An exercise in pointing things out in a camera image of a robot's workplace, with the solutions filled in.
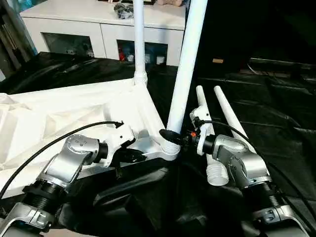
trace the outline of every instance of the cabinet glass door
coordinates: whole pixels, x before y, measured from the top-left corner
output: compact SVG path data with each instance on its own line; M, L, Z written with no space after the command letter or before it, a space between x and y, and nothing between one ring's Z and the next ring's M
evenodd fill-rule
M131 40L117 40L118 56L121 61L134 62L135 46ZM165 43L145 42L145 63L166 64L168 45Z
M42 33L50 52L94 57L90 37Z

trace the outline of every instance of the white tube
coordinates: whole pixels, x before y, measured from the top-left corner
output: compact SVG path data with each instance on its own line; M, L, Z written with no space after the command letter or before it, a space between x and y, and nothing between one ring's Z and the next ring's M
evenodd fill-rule
M196 87L197 90L197 102L199 106L207 106L207 102L206 102L206 98L205 98L205 94L203 91L203 87L201 85L198 85Z
M135 83L143 82L147 85L145 70L144 43L144 1L134 0L134 29L135 29Z
M208 113L207 120L212 120L210 117L208 107L207 107L207 102L206 102L206 97L203 91L203 87L201 85L198 85L196 87L196 90L197 90L198 105L205 107ZM203 126L208 126L206 135L210 135L210 134L215 135L214 128L211 123L206 123ZM207 175L208 183L213 186L226 185L229 181L226 167L221 162L214 160L213 156L210 154L206 154L206 160L207 160L206 175Z
M187 105L206 6L207 0L191 1L167 126L167 129L178 133L181 131ZM161 148L167 154L174 154L180 151L178 145L167 141L162 143Z
M198 86L196 87L196 90L197 90L197 102L198 102L198 106L203 106L203 107L206 109L207 113L208 113L208 116L206 116L206 117L204 118L204 120L212 120L211 114L210 114L210 112L209 112L209 110L208 110L208 106L207 106L207 102L206 102L206 98L205 98L205 94L204 94L203 87L202 87L201 85L198 85ZM211 123L206 123L206 124L204 124L203 126L208 126L208 128L209 128L209 129L207 130L207 132L206 132L206 135L207 135L207 136L210 135L210 134L213 134L213 135L215 134L213 124L211 124Z
M225 96L225 94L223 93L221 87L217 85L216 87L214 87L214 91L215 91L216 97L217 97L217 99L218 99L218 102L219 102L219 104L221 105L222 111L223 111L223 113L224 113L224 115L225 115L225 118L226 118L226 120L227 120L227 122L228 122L228 125L231 126L231 127L233 127L233 128L235 128L235 129L237 129L237 130L238 130L239 132L241 132L243 135L245 135L246 137L248 137L247 134L246 134L246 132L245 132L244 129L242 128L242 126L241 126L241 124L240 124L238 118L236 117L236 115L235 115L233 109L231 108L231 106L230 106L228 100L226 99L226 96ZM255 149L254 149L245 139L243 139L241 136L239 136L239 135L238 135L237 133L235 133L235 132L232 132L232 133L233 133L233 136L234 136L235 138L240 139L240 140L242 140L243 142L245 142L245 143L249 146L249 149L250 149L251 152L256 153L256 152L255 152Z
M0 104L14 104L14 100L10 98L6 93L0 93Z

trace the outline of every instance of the cable connector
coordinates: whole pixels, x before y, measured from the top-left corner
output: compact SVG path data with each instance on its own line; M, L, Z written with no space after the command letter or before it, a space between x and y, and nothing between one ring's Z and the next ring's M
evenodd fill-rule
M124 122L114 122L115 128L119 128L124 124Z
M197 129L199 129L203 124L205 124L204 120L200 120L199 117L195 117L192 121L194 127L196 127Z

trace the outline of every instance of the white cabinet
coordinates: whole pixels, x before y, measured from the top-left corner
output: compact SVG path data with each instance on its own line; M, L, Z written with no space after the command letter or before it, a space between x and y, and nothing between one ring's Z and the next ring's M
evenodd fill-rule
M102 32L99 24L91 22L27 18L23 21L38 52L58 52L76 54L87 44L87 52L92 48L96 58L105 58Z
M38 52L119 59L118 42L134 41L134 22L118 19L114 5L96 0L48 0L20 15ZM144 25L145 48L160 44L166 49L167 65L177 66L185 7L146 5Z
M118 40L134 41L134 27L118 25L101 25L107 58L119 59ZM144 41L167 45L167 65L179 64L183 31L144 28Z

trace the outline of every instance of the white pole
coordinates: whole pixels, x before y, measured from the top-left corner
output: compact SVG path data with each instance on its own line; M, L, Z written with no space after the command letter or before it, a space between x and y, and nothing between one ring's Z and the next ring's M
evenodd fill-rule
M193 0L190 5L167 126L167 129L178 133L181 131L184 112L187 105L206 6L207 0ZM178 145L165 140L162 143L161 148L165 153L170 155L177 154L180 151Z
M241 126L237 116L235 115L233 109L231 108L231 105L229 104L228 100L226 99L226 96L223 93L221 87L217 85L216 87L214 87L214 91L215 91L216 97L218 99L218 102L221 105L222 111L223 111L223 113L225 115L225 118L227 120L228 125L233 127L233 128L235 128L235 129L237 129L243 135L248 137L246 132L245 132L245 130ZM249 146L249 149L250 149L251 152L256 153L255 149L245 139L243 139L240 135L238 135L235 132L232 132L232 133L233 133L233 136L235 138L245 142Z
M144 43L144 1L134 0L134 28L135 28L135 83L144 82L147 85L145 70Z
M203 87L201 85L198 85L196 87L196 90L197 90L198 106L204 106L204 108L206 109L206 111L207 111L207 113L209 115L206 118L204 118L204 120L212 120L211 114L210 114L210 112L208 110L208 106L207 106L207 102L206 102L206 98L205 98ZM207 132L206 132L207 136L210 135L210 134L213 134L213 135L215 134L213 124L206 123L203 126L207 126L208 127Z

